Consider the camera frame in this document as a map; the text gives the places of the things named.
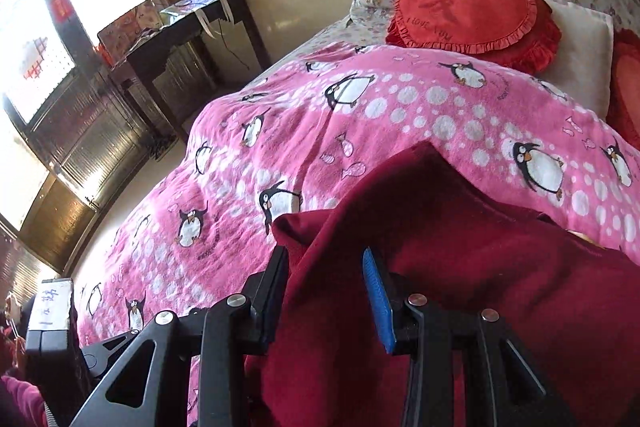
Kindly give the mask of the dark red fleece sweater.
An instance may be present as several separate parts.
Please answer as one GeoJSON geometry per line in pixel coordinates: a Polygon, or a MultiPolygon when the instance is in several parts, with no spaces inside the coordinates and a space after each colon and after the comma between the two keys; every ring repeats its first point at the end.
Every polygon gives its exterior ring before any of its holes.
{"type": "Polygon", "coordinates": [[[362,275],[373,248],[409,291],[497,310],[582,426],[639,421],[639,269],[543,213],[496,202],[426,142],[386,160],[332,210],[284,215],[273,344],[246,363],[255,426],[395,426],[407,362],[378,341],[362,275]]]}

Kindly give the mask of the patterned box on desk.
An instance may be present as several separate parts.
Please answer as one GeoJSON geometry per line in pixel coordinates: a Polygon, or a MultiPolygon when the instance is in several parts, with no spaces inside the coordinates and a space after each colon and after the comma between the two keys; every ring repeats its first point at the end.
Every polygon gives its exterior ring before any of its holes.
{"type": "Polygon", "coordinates": [[[120,61],[134,44],[163,26],[152,0],[145,0],[98,32],[99,43],[111,64],[120,61]]]}

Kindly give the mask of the dark wooden desk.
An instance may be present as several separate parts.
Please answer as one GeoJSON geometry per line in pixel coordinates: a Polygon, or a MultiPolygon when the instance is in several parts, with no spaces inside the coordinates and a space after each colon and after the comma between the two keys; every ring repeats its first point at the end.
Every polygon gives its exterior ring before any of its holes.
{"type": "Polygon", "coordinates": [[[271,67],[271,57],[247,0],[221,0],[186,16],[172,18],[151,37],[140,40],[114,65],[111,80],[149,127],[153,138],[162,137],[160,128],[140,107],[130,89],[141,88],[167,122],[171,138],[186,141],[188,136],[182,120],[170,105],[168,96],[156,87],[156,80],[166,72],[185,72],[202,78],[208,92],[222,86],[224,78],[203,40],[203,35],[215,30],[221,22],[242,25],[259,67],[263,70],[271,67]]]}

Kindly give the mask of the pink penguin fleece blanket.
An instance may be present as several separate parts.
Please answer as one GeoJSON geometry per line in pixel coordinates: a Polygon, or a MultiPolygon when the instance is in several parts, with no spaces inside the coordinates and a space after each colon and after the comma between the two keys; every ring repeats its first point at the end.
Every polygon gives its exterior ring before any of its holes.
{"type": "Polygon", "coordinates": [[[638,258],[638,147],[557,81],[450,52],[337,43],[196,117],[183,160],[96,258],[81,342],[210,303],[266,259],[277,217],[335,207],[422,140],[500,202],[638,258]]]}

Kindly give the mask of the white square pillow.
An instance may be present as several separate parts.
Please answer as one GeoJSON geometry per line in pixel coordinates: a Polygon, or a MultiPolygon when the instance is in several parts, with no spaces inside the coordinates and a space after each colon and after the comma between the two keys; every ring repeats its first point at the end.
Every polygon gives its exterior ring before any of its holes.
{"type": "Polygon", "coordinates": [[[562,37],[551,64],[536,77],[556,95],[574,98],[604,118],[610,106],[614,25],[608,14],[564,0],[544,0],[562,37]]]}

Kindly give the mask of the large red heart cushion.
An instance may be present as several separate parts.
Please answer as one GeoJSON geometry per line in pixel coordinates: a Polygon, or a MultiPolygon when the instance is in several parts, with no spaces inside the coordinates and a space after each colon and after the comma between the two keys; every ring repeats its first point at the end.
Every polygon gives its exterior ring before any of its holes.
{"type": "Polygon", "coordinates": [[[385,42],[536,74],[554,61],[561,39],[544,0],[395,0],[385,42]]]}

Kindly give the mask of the small red heart cushion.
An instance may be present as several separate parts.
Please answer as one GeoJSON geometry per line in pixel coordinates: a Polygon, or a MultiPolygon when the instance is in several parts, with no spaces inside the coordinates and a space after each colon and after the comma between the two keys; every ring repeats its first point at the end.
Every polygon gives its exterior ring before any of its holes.
{"type": "Polygon", "coordinates": [[[629,29],[614,36],[610,105],[605,121],[630,145],[640,145],[640,40],[629,29]]]}

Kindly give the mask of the papers on desk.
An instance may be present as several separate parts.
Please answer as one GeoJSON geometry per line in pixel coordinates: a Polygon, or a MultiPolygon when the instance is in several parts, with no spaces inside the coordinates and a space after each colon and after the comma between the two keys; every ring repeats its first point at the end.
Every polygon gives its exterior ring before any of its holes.
{"type": "Polygon", "coordinates": [[[180,18],[196,10],[204,9],[207,5],[214,4],[218,1],[221,0],[179,0],[167,8],[160,10],[160,18],[162,20],[180,18]]]}

